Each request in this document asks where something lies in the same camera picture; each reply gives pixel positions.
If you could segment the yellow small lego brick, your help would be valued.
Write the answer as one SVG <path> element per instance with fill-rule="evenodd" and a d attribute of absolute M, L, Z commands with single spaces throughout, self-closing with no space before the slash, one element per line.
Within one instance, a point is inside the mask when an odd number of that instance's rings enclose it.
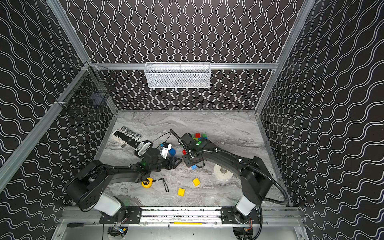
<path fill-rule="evenodd" d="M 198 178 L 193 179 L 193 184 L 195 187 L 199 186 L 201 184 L 200 180 Z"/>

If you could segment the yellow lego brick front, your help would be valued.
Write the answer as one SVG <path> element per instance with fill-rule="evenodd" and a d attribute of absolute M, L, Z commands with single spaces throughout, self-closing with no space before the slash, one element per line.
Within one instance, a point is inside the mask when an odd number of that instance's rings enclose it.
<path fill-rule="evenodd" d="M 183 197 L 185 195 L 185 189 L 179 188 L 178 189 L 178 196 Z"/>

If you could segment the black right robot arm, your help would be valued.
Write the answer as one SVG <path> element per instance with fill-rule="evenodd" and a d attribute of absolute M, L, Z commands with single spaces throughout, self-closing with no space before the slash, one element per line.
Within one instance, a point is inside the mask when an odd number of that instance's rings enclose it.
<path fill-rule="evenodd" d="M 263 202 L 287 205 L 289 197 L 285 189 L 270 174 L 263 160 L 259 157 L 253 159 L 242 157 L 224 150 L 208 139 L 192 138 L 191 134 L 181 137 L 170 129 L 179 145 L 186 152 L 184 158 L 193 164 L 203 161 L 212 162 L 241 180 L 242 196 L 235 206 L 235 211 L 241 216 L 248 216 L 254 208 L 260 207 Z M 267 197 L 270 188 L 275 186 L 283 195 L 282 200 Z"/>

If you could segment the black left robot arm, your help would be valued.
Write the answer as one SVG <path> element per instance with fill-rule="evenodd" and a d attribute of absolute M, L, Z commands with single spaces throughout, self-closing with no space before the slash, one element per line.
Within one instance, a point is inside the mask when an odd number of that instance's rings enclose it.
<path fill-rule="evenodd" d="M 182 159 L 173 156 L 163 158 L 160 150 L 150 148 L 141 161 L 130 166 L 111 166 L 99 160 L 89 163 L 65 185 L 65 192 L 82 211 L 96 209 L 108 216 L 124 218 L 123 203 L 104 193 L 110 184 L 141 183 L 152 172 L 173 170 Z"/>

